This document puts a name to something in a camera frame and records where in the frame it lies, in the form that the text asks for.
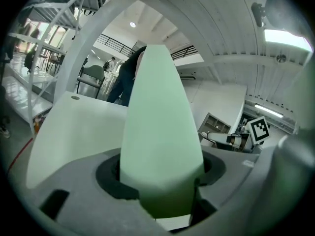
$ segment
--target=ceiling light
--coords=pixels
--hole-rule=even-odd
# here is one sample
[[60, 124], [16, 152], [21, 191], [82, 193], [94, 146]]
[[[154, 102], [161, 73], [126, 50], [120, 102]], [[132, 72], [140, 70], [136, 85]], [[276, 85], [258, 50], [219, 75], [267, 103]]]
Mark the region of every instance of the ceiling light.
[[313, 52], [311, 45], [305, 38], [295, 36], [287, 31], [266, 29], [265, 40], [266, 42], [275, 42], [286, 45], [292, 45], [295, 47], [302, 48], [306, 51]]
[[265, 107], [260, 106], [260, 105], [258, 105], [258, 104], [255, 104], [255, 107], [256, 107], [256, 108], [259, 108], [259, 109], [261, 109], [261, 110], [263, 110], [263, 111], [266, 111], [266, 112], [268, 112], [268, 113], [271, 113], [271, 114], [273, 114], [273, 115], [275, 115], [275, 116], [277, 116], [277, 117], [279, 117], [279, 118], [282, 118], [282, 117], [283, 117], [283, 114], [279, 114], [279, 113], [277, 113], [277, 112], [275, 112], [275, 111], [273, 111], [273, 110], [271, 110], [271, 109], [269, 109], [269, 108], [265, 108]]

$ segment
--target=red tape on floor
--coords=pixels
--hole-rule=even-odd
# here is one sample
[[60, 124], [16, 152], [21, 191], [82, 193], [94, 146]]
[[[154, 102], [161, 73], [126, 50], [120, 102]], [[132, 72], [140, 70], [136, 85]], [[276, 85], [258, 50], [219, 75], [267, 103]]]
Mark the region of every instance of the red tape on floor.
[[15, 161], [19, 158], [19, 156], [23, 153], [23, 151], [26, 149], [26, 147], [31, 143], [31, 141], [33, 141], [33, 138], [30, 138], [30, 140], [24, 145], [24, 147], [20, 150], [20, 152], [15, 156], [15, 158], [13, 159], [12, 163], [9, 166], [9, 169], [6, 172], [6, 175], [9, 174], [9, 171], [11, 170], [11, 168], [13, 167]]

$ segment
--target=metal railing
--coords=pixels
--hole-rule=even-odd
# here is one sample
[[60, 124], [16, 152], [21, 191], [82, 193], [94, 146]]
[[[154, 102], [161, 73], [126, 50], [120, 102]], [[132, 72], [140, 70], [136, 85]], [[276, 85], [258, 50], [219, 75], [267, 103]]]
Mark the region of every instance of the metal railing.
[[187, 57], [187, 56], [190, 56], [190, 55], [193, 55], [196, 53], [198, 53], [198, 51], [196, 50], [196, 48], [193, 45], [191, 45], [191, 46], [188, 46], [188, 47], [181, 49], [177, 52], [172, 53], [171, 56], [172, 56], [173, 60], [176, 60], [176, 59]]
[[123, 55], [126, 55], [127, 57], [130, 57], [135, 52], [130, 47], [104, 34], [101, 34], [96, 41], [116, 50], [117, 52], [120, 52]]

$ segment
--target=blue pants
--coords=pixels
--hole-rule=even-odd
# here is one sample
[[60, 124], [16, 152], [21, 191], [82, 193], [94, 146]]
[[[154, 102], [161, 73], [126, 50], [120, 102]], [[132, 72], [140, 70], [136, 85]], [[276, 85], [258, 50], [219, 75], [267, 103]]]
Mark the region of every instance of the blue pants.
[[133, 78], [134, 73], [132, 71], [128, 71], [125, 69], [120, 70], [119, 75], [113, 85], [113, 88], [109, 93], [107, 101], [114, 103], [118, 99], [119, 95], [123, 93], [121, 97], [122, 105], [128, 106], [134, 83]]

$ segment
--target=light green tapered panel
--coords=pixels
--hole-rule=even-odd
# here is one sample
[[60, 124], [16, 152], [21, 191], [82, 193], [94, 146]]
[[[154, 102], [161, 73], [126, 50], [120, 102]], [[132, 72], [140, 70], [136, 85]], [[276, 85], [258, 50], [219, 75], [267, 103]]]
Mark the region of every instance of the light green tapered panel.
[[164, 45], [149, 45], [134, 83], [120, 181], [140, 192], [154, 218], [190, 214], [203, 157], [179, 74]]

